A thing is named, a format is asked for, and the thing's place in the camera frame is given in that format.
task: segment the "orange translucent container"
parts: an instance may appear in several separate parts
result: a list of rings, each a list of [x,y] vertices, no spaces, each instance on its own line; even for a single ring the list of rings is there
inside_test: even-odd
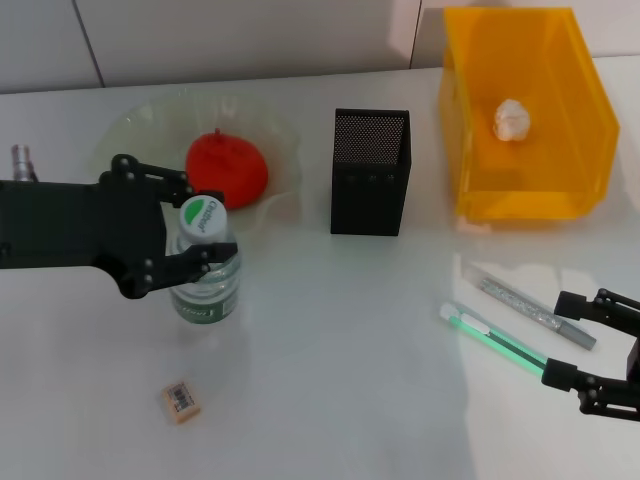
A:
[[[456,212],[469,220],[573,219],[604,198],[619,126],[569,8],[446,8],[439,106]],[[502,142],[506,99],[528,110]]]

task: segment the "metal cylinder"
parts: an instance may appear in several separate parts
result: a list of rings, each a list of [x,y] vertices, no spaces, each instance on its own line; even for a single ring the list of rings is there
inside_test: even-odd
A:
[[[33,163],[29,155],[27,145],[14,145],[11,147],[13,157],[13,179],[17,182],[37,182]]]

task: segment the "table surface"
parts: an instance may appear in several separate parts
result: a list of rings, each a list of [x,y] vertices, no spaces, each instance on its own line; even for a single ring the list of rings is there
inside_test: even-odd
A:
[[[204,334],[167,292],[129,301],[99,270],[0,271],[2,478],[637,478],[637,424],[581,415],[575,392],[437,317],[455,298],[549,356],[624,376],[631,338],[587,324],[598,344],[583,351],[460,276],[472,262],[549,305],[560,289],[640,297],[640,57],[596,64],[622,126],[606,201],[501,231],[452,216],[439,69],[211,84],[277,106],[302,139],[300,194],[240,236],[239,310]],[[111,122],[175,88],[1,96],[0,178],[27,143],[42,180],[94,181],[87,159]],[[338,107],[411,112],[398,238],[329,234]],[[160,392],[182,378],[202,412],[175,426]]]

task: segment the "white wall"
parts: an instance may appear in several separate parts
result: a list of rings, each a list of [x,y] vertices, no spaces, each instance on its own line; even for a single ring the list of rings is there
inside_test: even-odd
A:
[[[408,68],[420,0],[78,0],[107,86]]]
[[[70,0],[0,0],[0,93],[99,86]]]
[[[439,66],[445,45],[445,6],[573,8],[594,57],[640,54],[640,0],[422,0],[413,68]]]

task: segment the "black mesh pen holder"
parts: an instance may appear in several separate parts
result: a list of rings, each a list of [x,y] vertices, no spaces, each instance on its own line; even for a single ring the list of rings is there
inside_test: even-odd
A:
[[[336,110],[331,233],[396,236],[411,171],[404,110]]]

